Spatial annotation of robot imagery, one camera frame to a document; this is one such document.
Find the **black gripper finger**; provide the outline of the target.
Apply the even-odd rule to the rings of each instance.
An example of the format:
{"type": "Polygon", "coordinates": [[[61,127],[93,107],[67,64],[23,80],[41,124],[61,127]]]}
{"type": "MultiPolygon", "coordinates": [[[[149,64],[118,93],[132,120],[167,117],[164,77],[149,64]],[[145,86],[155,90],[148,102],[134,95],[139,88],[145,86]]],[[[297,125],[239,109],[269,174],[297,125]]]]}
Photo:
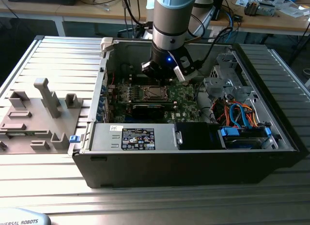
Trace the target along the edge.
{"type": "Polygon", "coordinates": [[[154,61],[143,62],[141,64],[142,72],[149,78],[155,79],[160,86],[164,86],[165,77],[162,68],[154,61]]]}
{"type": "Polygon", "coordinates": [[[176,78],[176,74],[174,72],[173,67],[165,67],[164,68],[164,82],[169,83],[176,78]]]}

